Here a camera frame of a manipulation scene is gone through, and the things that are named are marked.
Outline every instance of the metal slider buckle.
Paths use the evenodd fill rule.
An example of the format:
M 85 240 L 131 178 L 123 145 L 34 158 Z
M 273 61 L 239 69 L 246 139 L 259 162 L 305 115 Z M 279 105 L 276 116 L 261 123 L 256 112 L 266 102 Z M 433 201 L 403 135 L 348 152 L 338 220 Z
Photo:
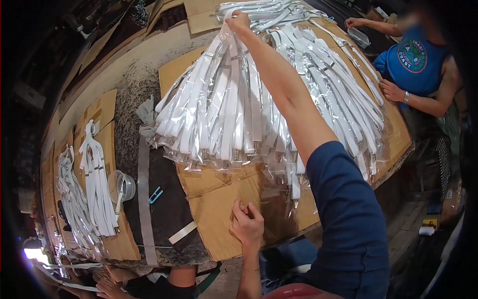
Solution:
M 234 150 L 234 161 L 239 161 L 240 157 L 240 150 L 235 149 Z

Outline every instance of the bracelet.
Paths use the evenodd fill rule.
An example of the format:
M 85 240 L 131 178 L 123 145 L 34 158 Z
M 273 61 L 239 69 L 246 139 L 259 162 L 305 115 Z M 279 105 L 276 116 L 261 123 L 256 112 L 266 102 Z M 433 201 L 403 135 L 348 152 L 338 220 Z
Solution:
M 408 98 L 410 97 L 410 93 L 408 91 L 405 92 L 405 96 L 403 97 L 403 104 L 408 103 Z

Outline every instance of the blue jeans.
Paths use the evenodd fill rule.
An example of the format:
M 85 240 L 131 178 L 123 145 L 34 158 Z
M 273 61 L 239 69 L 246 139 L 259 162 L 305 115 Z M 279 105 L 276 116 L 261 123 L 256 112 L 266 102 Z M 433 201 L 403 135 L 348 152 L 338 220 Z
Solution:
M 317 249 L 304 236 L 286 244 L 261 251 L 259 264 L 261 268 L 262 295 L 278 287 L 297 282 L 302 275 L 290 270 L 301 265 L 312 264 L 317 258 Z

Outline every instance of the strip of tape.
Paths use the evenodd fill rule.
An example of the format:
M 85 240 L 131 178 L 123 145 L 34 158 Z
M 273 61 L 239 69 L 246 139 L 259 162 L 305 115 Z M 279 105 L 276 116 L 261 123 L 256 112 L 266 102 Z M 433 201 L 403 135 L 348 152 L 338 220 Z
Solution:
M 149 205 L 149 152 L 146 137 L 141 135 L 138 150 L 138 210 L 140 212 L 141 235 L 143 236 L 144 255 L 149 266 L 158 266 L 154 235 L 151 225 Z
M 176 242 L 178 242 L 179 240 L 181 240 L 182 238 L 186 237 L 190 232 L 192 232 L 195 228 L 197 227 L 197 224 L 196 222 L 194 222 L 194 220 L 186 225 L 185 227 L 183 227 L 180 231 L 178 231 L 177 233 L 175 233 L 171 238 L 169 238 L 169 241 L 171 242 L 171 244 L 175 244 Z

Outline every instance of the packing tape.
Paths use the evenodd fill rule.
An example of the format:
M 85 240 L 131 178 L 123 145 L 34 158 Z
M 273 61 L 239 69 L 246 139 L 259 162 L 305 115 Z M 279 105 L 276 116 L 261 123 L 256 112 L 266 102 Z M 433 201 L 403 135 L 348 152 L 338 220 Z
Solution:
M 169 241 L 171 242 L 171 244 L 175 244 L 176 242 L 178 242 L 179 240 L 181 240 L 182 238 L 186 237 L 190 232 L 192 232 L 195 228 L 197 227 L 197 224 L 196 222 L 194 222 L 194 220 L 186 225 L 185 227 L 183 227 L 180 231 L 178 231 L 177 233 L 175 233 L 171 238 L 169 238 Z

